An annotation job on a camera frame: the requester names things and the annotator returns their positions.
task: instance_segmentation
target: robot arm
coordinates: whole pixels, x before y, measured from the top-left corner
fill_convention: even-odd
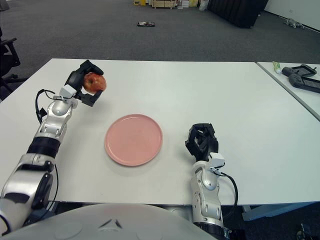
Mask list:
[[[104,74],[89,60],[70,74],[59,95],[54,96],[48,106],[47,117],[41,122],[27,153],[6,181],[0,197],[0,235],[21,228],[33,210],[47,206],[55,157],[67,131],[67,122],[78,105],[76,99],[92,107],[102,93],[81,92],[84,76],[89,72]],[[45,114],[37,111],[39,121]]]
[[[225,239],[224,223],[219,200],[219,169],[225,165],[218,153],[219,144],[209,123],[191,127],[185,146],[195,156],[192,168],[192,221],[217,239]]]

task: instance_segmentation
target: white wall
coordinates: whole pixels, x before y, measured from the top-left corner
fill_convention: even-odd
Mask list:
[[[320,30],[320,0],[269,0],[265,10]]]

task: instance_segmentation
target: office chair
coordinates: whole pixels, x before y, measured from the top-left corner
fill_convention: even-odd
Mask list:
[[[18,76],[15,74],[10,75],[9,77],[3,77],[10,71],[11,68],[19,66],[20,61],[14,47],[14,41],[17,39],[12,38],[10,40],[2,40],[1,37],[2,30],[0,27],[0,88],[3,86],[10,93],[12,93],[14,90],[9,87],[8,84],[25,82],[27,78],[18,78]]]

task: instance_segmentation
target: black cable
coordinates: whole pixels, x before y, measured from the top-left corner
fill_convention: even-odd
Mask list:
[[[56,165],[54,165],[54,169],[55,169],[55,174],[56,174],[56,189],[55,189],[54,198],[53,198],[53,200],[51,202],[51,205],[47,208],[45,213],[41,217],[39,217],[34,223],[39,222],[49,212],[50,208],[55,203],[55,200],[56,200],[56,197],[57,197],[57,193],[58,193],[58,188],[59,188],[59,177],[58,177],[58,170],[57,170],[57,166]]]
[[[50,90],[44,90],[44,93],[48,97],[48,99],[54,100],[52,97],[49,97],[47,92],[52,93],[52,94],[55,94],[55,93],[53,91],[50,91]]]
[[[220,174],[217,174],[216,172],[214,172],[215,175],[218,175],[220,177],[227,177],[228,179],[230,179],[230,181],[232,182],[233,184],[233,187],[234,187],[234,192],[235,192],[235,198],[234,198],[234,204],[233,204],[233,207],[232,209],[230,210],[230,212],[228,212],[228,214],[224,215],[223,216],[223,219],[228,219],[232,214],[234,214],[235,212],[235,209],[238,205],[238,188],[237,188],[237,184],[235,182],[235,180],[229,176],[228,174],[225,174],[224,172],[221,172],[221,175]]]
[[[41,90],[38,91],[38,93],[36,94],[36,97],[35,97],[35,114],[36,114],[36,118],[38,119],[38,121],[39,121],[40,124],[41,124],[41,122],[42,122],[42,116],[43,116],[43,115],[41,114],[41,111],[39,110],[39,107],[38,107],[38,97],[39,97],[43,92],[45,92],[45,94],[46,94],[46,96],[47,96],[48,98],[50,98],[50,97],[48,96],[47,92],[52,93],[52,94],[55,94],[54,91],[46,90],[46,89],[41,89]]]

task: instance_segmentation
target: green tube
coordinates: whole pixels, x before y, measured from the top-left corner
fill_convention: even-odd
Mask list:
[[[281,68],[280,68],[280,63],[278,63],[277,61],[273,61],[273,69],[277,74],[281,73]]]

